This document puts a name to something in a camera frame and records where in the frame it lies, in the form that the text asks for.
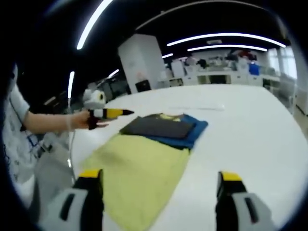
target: yellow cloth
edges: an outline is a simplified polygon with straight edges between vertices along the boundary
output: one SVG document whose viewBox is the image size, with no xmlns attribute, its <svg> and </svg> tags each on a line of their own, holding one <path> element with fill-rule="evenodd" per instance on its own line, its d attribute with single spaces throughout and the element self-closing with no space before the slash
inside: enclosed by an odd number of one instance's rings
<svg viewBox="0 0 308 231">
<path fill-rule="evenodd" d="M 94 151 L 82 167 L 104 169 L 105 209 L 122 230 L 144 231 L 172 196 L 188 156 L 188 149 L 118 134 Z"/>
</svg>

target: folded shirt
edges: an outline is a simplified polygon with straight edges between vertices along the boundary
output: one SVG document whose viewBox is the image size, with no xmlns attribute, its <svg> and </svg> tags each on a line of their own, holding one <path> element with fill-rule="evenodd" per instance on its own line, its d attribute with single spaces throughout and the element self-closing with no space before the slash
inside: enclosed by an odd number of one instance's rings
<svg viewBox="0 0 308 231">
<path fill-rule="evenodd" d="M 165 138 L 165 137 L 156 137 L 156 136 L 145 136 L 151 140 L 158 141 L 160 143 L 169 145 L 171 147 L 183 149 L 189 148 L 192 149 L 195 141 L 199 138 L 201 133 L 205 130 L 208 123 L 206 121 L 200 121 L 189 115 L 182 115 L 180 120 L 188 123 L 195 123 L 195 127 L 188 133 L 185 139 L 173 139 L 173 138 Z"/>
</svg>

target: desk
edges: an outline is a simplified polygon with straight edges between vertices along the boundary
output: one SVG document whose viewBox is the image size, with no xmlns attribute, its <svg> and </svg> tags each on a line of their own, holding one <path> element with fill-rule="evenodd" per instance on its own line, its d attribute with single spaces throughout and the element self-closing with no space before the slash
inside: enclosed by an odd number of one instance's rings
<svg viewBox="0 0 308 231">
<path fill-rule="evenodd" d="M 218 172 L 239 174 L 249 192 L 272 211 L 277 227 L 296 211 L 308 184 L 308 144 L 292 115 L 266 89 L 198 85 L 151 90 L 117 98 L 107 107 L 134 110 L 106 128 L 76 131 L 78 164 L 136 116 L 187 113 L 209 126 L 192 150 L 170 201 L 150 231 L 214 231 Z M 117 231 L 105 215 L 104 230 Z"/>
<path fill-rule="evenodd" d="M 240 85 L 263 85 L 263 79 L 280 82 L 280 77 L 270 76 L 260 74 L 259 76 L 242 76 L 238 71 L 231 71 L 231 70 L 222 70 L 222 71 L 197 71 L 193 74 L 190 73 L 184 77 L 175 77 L 175 78 L 168 78 L 168 79 L 160 79 L 158 82 L 167 82 L 174 79 L 183 79 L 183 83 L 185 86 L 188 85 L 198 85 L 198 76 L 230 76 L 230 83 L 231 84 L 240 84 Z"/>
</svg>

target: black ceiling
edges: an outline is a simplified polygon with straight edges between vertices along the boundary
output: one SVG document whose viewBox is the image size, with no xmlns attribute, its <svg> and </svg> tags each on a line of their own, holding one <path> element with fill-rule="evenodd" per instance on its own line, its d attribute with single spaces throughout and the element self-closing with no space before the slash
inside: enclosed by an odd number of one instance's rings
<svg viewBox="0 0 308 231">
<path fill-rule="evenodd" d="M 79 37 L 100 4 L 100 0 L 65 0 L 66 4 L 43 17 L 29 36 L 27 48 L 20 58 L 25 73 L 20 85 L 32 82 L 44 101 L 67 89 L 70 71 L 76 76 L 73 94 L 80 92 L 91 81 L 108 76 L 121 69 L 117 48 L 134 33 L 157 37 L 162 54 L 182 56 L 188 48 L 205 46 L 208 39 L 199 39 L 167 47 L 175 40 L 221 32 L 238 32 L 264 36 L 288 44 L 273 16 L 259 8 L 238 3 L 202 3 L 187 6 L 144 25 L 147 20 L 177 6 L 196 0 L 114 0 L 99 17 L 81 50 L 76 50 Z M 223 44 L 277 47 L 271 43 L 249 38 L 222 37 Z"/>
</svg>

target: floor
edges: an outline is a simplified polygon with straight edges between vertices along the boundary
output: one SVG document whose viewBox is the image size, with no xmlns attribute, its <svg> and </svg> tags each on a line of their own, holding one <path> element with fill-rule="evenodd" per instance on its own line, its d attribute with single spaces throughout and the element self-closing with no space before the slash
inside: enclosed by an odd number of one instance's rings
<svg viewBox="0 0 308 231">
<path fill-rule="evenodd" d="M 294 109 L 294 118 L 301 127 L 308 141 L 308 117 L 299 109 Z M 68 166 L 69 153 L 67 146 L 67 133 L 59 136 L 59 141 L 53 144 L 50 152 L 43 154 L 36 168 L 41 198 L 41 218 L 47 211 L 47 204 L 63 189 L 72 186 L 72 169 Z"/>
</svg>

